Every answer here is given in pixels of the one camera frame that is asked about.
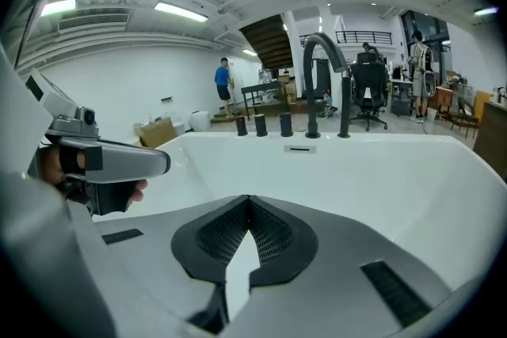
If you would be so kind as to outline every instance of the office chair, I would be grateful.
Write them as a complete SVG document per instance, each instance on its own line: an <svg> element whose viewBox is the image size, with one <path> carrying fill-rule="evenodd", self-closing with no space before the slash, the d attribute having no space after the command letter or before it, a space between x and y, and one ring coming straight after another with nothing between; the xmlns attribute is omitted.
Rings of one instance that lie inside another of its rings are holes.
<svg viewBox="0 0 507 338"><path fill-rule="evenodd" d="M375 121L382 123L386 130L387 123L376 116L385 100L383 95L386 85L385 66L378 61L375 54L364 52L357 55L357 63L354 63L351 68L356 83L353 102L360 107L361 111L356 117L350 119L350 123L353 120L366 120L366 131L370 131L370 121ZM366 88L370 89L371 98L364 97Z"/></svg>

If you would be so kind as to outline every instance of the floor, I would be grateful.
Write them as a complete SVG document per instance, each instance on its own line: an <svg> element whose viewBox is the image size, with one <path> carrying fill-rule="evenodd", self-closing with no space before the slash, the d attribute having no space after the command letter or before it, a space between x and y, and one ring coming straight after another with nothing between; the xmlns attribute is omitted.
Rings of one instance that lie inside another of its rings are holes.
<svg viewBox="0 0 507 338"><path fill-rule="evenodd" d="M354 117L358 113L358 108L353 106L351 111L351 117ZM451 130L452 123L444 120L425 121L424 124L418 124L410 121L408 116L397 117L394 114L389 113L389 106L386 107L385 112L381 112L379 118L387 123L388 129L383 129L383 124L376 123L374 121L370 124L370 132L378 133L391 133L391 134L424 134L425 131L429 135L450 135L464 143L469 148L474 147L474 142L477 139L477 131L475 132L475 138L472 138L473 129L468 130L468 136L465 139L466 128L462 128L461 131L455 125ZM292 130L293 131L306 131L308 123L308 116L306 114L295 114L292 115ZM327 119L317 118L318 130L321 132L336 132L340 130L340 116L334 115ZM280 131L280 121L278 117L266 117L266 127L268 132ZM353 121L350 124L349 132L364 132L366 128L366 122L362 120ZM246 121L246 129L248 132L255 132L254 119ZM233 123L218 123L212 124L211 131L234 131L236 132L236 124Z"/></svg>

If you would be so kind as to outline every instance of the railing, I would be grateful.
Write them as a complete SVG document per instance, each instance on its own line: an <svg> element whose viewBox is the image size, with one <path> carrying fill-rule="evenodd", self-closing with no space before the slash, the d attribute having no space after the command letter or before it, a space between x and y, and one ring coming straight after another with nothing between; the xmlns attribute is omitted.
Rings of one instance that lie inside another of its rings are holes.
<svg viewBox="0 0 507 338"><path fill-rule="evenodd" d="M301 47L304 47L309 36L311 34L299 36ZM336 31L336 39L339 44L393 44L391 33L384 31Z"/></svg>

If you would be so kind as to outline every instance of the fluorescent light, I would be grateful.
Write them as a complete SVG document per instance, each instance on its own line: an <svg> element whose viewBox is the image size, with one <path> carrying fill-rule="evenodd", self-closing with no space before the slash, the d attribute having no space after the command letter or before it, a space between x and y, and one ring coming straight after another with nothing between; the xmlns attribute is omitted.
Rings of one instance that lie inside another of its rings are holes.
<svg viewBox="0 0 507 338"><path fill-rule="evenodd" d="M251 50L243 50L243 52L247 55L250 55L250 56L257 56L257 54Z"/></svg>
<svg viewBox="0 0 507 338"><path fill-rule="evenodd" d="M493 14L498 11L497 7L484 7L474 11L475 16L484 16L485 14Z"/></svg>
<svg viewBox="0 0 507 338"><path fill-rule="evenodd" d="M195 21L199 21L200 23L204 23L208 20L206 16L203 14L198 14L191 12L187 9L182 9L181 7L173 6L168 3L158 2L155 10L159 10L161 12L171 13L171 14L177 14L178 16L187 17Z"/></svg>
<svg viewBox="0 0 507 338"><path fill-rule="evenodd" d="M74 10L76 8L76 0L55 0L49 2L43 9L41 16L47 16L48 14L64 12L66 10Z"/></svg>

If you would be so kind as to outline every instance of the table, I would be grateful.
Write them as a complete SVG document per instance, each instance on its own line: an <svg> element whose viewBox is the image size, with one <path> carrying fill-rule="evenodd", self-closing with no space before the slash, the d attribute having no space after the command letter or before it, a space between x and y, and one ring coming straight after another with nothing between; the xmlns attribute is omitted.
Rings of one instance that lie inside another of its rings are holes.
<svg viewBox="0 0 507 338"><path fill-rule="evenodd" d="M399 86L401 89L399 91L399 95L395 95L395 85L396 86ZM405 89L403 88L406 88L407 90L407 96L408 96L408 89L412 87L412 81L404 81L403 79L391 79L391 110L390 112L392 113L393 112L393 104L395 104L395 98L398 99L398 102L396 103L397 107L398 107L398 113L396 114L396 116L400 117L400 114L399 114L399 111L401 110L401 107L402 107L402 95L403 95L403 91ZM412 116L412 97L410 98L410 104L409 105L409 116Z"/></svg>
<svg viewBox="0 0 507 338"><path fill-rule="evenodd" d="M252 93L252 106L253 106L253 112L257 114L257 110L255 108L254 103L254 93L257 93L257 96L259 96L259 92L265 91L265 90L271 90L271 89L278 89L280 91L280 94L282 93L282 90L285 94L285 108L287 111L289 111L288 108L288 102L287 102L287 92L285 92L285 86L282 82L273 81L268 83L261 83L260 85L254 85L254 86L247 86L245 88L241 88L241 93L243 95L243 101L245 102L245 110L246 110L246 116L248 117L248 120L250 121L250 112L248 110L248 104L246 102L246 94Z"/></svg>

